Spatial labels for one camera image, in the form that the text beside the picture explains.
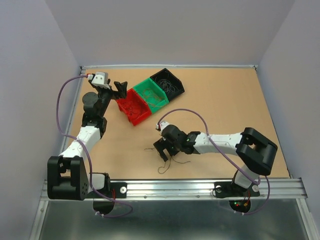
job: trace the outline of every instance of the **black bin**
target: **black bin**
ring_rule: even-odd
[[[165,92],[169,102],[185,92],[181,81],[166,68],[150,78]]]

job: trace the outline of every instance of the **white wall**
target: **white wall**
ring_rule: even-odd
[[[81,66],[258,64],[294,0],[46,0]]]
[[[289,168],[320,229],[320,1],[297,0],[258,67]]]
[[[62,142],[56,97],[79,68],[44,0],[1,0],[0,32],[0,239],[29,239],[48,158]],[[61,100],[64,128],[73,93]]]

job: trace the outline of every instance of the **gray floor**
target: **gray floor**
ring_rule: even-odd
[[[252,209],[263,200],[252,201]],[[134,202],[126,217],[95,216],[91,201],[51,201],[41,240],[304,240],[294,199],[269,200],[257,214],[224,209],[228,201]],[[124,212],[118,206],[115,213]]]

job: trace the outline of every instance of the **wooden table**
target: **wooden table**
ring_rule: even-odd
[[[89,69],[86,73],[107,72],[112,85],[114,81],[127,81],[130,89],[159,70],[154,68]],[[210,134],[238,133],[245,127],[253,127],[261,132],[279,146],[270,177],[289,177],[254,69],[172,68],[169,70],[182,81],[185,93],[139,125],[132,126],[127,116],[119,111],[117,103],[114,100],[111,101],[105,113],[108,121],[106,132],[90,153],[93,172],[109,173],[112,179],[232,178],[236,169],[218,153],[186,155],[180,152],[174,160],[191,162],[179,164],[171,161],[166,173],[158,173],[158,168],[164,165],[164,161],[156,150],[145,150],[153,148],[153,143],[160,138],[159,132],[155,130],[156,123],[170,110],[188,108],[204,117]],[[70,132],[74,136],[78,134],[81,127],[84,112],[81,99],[87,92],[95,92],[95,90],[85,80],[79,94]],[[165,120],[185,133],[205,131],[201,120],[189,112],[174,112]],[[239,166],[243,165],[239,157],[230,157]]]

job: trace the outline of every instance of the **wall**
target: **wall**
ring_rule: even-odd
[[[320,229],[320,1],[297,0],[258,67],[290,172]]]
[[[294,0],[46,0],[81,66],[258,64]]]
[[[29,239],[47,160],[62,142],[56,97],[79,68],[43,0],[1,0],[0,32],[0,239]],[[74,88],[61,100],[64,129]]]

